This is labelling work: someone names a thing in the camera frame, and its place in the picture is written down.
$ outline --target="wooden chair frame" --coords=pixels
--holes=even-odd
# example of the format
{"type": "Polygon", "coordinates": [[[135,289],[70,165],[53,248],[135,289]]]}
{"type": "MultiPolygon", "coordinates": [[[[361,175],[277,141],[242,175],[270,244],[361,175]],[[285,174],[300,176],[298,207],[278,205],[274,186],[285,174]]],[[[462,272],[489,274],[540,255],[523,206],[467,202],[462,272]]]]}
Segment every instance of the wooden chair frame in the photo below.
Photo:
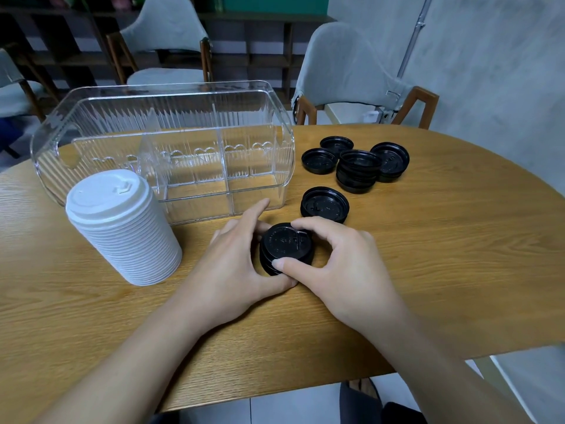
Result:
{"type": "MultiPolygon", "coordinates": [[[[35,76],[35,78],[37,78],[37,81],[45,88],[47,93],[55,101],[57,101],[57,103],[61,101],[59,97],[59,92],[57,91],[57,87],[53,83],[53,79],[51,79],[51,77],[45,77],[43,74],[39,73],[39,70],[37,69],[37,66],[33,62],[31,56],[29,56],[28,53],[22,50],[18,43],[9,43],[4,46],[4,50],[8,52],[8,54],[12,57],[12,59],[18,59],[21,61],[21,63],[24,66],[28,67],[32,72],[32,74],[35,76]]],[[[22,91],[25,93],[25,96],[31,103],[36,116],[39,118],[40,121],[43,122],[45,120],[45,113],[43,112],[43,109],[39,105],[39,101],[37,100],[35,93],[33,93],[32,88],[30,87],[28,81],[26,79],[21,79],[18,80],[18,84],[20,85],[22,91]]]]}
{"type": "MultiPolygon", "coordinates": [[[[437,103],[440,100],[440,96],[420,86],[414,86],[410,90],[408,96],[406,96],[404,104],[390,124],[400,125],[417,100],[420,100],[425,104],[424,112],[421,115],[418,127],[421,129],[429,129],[429,126],[432,123],[433,114],[436,111],[437,103]]],[[[308,125],[315,125],[318,120],[318,109],[310,101],[308,101],[304,95],[302,95],[297,101],[296,124],[303,125],[306,122],[307,116],[308,125]]]]}
{"type": "MultiPolygon", "coordinates": [[[[132,53],[129,51],[128,45],[125,44],[125,40],[121,32],[118,31],[116,33],[107,34],[106,40],[108,41],[109,53],[112,56],[112,62],[114,64],[114,68],[117,71],[117,76],[120,78],[120,83],[126,85],[128,78],[125,75],[124,66],[120,62],[120,55],[118,50],[122,51],[127,64],[129,64],[130,67],[133,68],[134,73],[139,71],[139,67],[137,66],[137,63],[133,58],[132,53]]],[[[207,38],[202,39],[200,42],[200,56],[204,82],[214,81],[214,77],[212,75],[212,55],[210,51],[210,41],[207,38]]]]}

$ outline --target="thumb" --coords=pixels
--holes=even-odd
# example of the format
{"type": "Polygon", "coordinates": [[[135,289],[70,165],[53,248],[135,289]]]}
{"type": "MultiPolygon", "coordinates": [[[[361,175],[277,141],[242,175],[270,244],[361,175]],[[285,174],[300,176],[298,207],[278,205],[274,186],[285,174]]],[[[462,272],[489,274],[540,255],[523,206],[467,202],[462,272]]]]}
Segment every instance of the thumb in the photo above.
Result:
{"type": "Polygon", "coordinates": [[[320,274],[319,268],[314,268],[292,257],[275,259],[271,264],[273,268],[294,278],[296,281],[300,281],[310,290],[312,290],[312,285],[316,282],[320,274]]]}
{"type": "Polygon", "coordinates": [[[279,274],[275,276],[259,276],[259,294],[260,299],[286,292],[289,288],[293,288],[297,284],[287,275],[279,274]]]}

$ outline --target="chair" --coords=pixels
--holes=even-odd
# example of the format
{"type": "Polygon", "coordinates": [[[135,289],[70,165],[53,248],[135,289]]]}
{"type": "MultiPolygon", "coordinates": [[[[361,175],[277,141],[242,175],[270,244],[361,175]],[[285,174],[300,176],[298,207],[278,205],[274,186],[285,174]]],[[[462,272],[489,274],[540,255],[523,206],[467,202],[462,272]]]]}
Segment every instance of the chair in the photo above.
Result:
{"type": "Polygon", "coordinates": [[[130,26],[106,36],[120,82],[125,85],[212,81],[210,41],[190,0],[145,0],[130,26]],[[126,77],[118,50],[134,73],[126,77]],[[146,68],[140,70],[132,53],[152,50],[200,52],[202,69],[146,68]]]}
{"type": "Polygon", "coordinates": [[[292,106],[297,125],[315,125],[317,108],[331,103],[362,103],[390,113],[399,125],[417,100],[425,103],[419,127],[428,129],[440,97],[389,75],[369,41],[351,25],[320,26],[308,44],[292,106]]]}
{"type": "Polygon", "coordinates": [[[39,73],[31,57],[22,51],[17,43],[10,43],[0,49],[0,119],[2,120],[0,151],[5,150],[13,158],[20,157],[10,148],[10,144],[21,135],[21,132],[11,124],[10,118],[34,113],[43,122],[45,113],[39,105],[38,98],[42,98],[45,91],[55,101],[60,101],[53,80],[39,73]],[[38,82],[26,80],[12,57],[21,60],[38,82]]]}

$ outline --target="person's left hand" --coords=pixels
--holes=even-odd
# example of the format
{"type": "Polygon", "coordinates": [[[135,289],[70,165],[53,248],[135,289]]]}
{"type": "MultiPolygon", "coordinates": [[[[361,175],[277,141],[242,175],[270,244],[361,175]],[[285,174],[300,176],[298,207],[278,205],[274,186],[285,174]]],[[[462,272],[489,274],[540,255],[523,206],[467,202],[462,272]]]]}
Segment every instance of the person's left hand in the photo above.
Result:
{"type": "Polygon", "coordinates": [[[251,240],[271,225],[259,221],[269,199],[259,201],[240,219],[216,231],[204,256],[177,291],[178,299],[196,307],[208,331],[243,314],[251,305],[282,293],[297,282],[287,275],[261,276],[251,263],[251,240]]]}

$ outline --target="stack of white cup lids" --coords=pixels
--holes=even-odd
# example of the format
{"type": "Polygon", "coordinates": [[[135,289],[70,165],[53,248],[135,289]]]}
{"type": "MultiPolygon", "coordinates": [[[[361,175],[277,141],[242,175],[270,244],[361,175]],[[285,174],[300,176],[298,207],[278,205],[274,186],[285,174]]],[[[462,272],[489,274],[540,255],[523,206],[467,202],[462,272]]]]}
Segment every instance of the stack of white cup lids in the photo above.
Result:
{"type": "Polygon", "coordinates": [[[98,172],[67,195],[67,216],[131,284],[151,285],[179,266],[182,250],[151,187],[130,170],[98,172]]]}

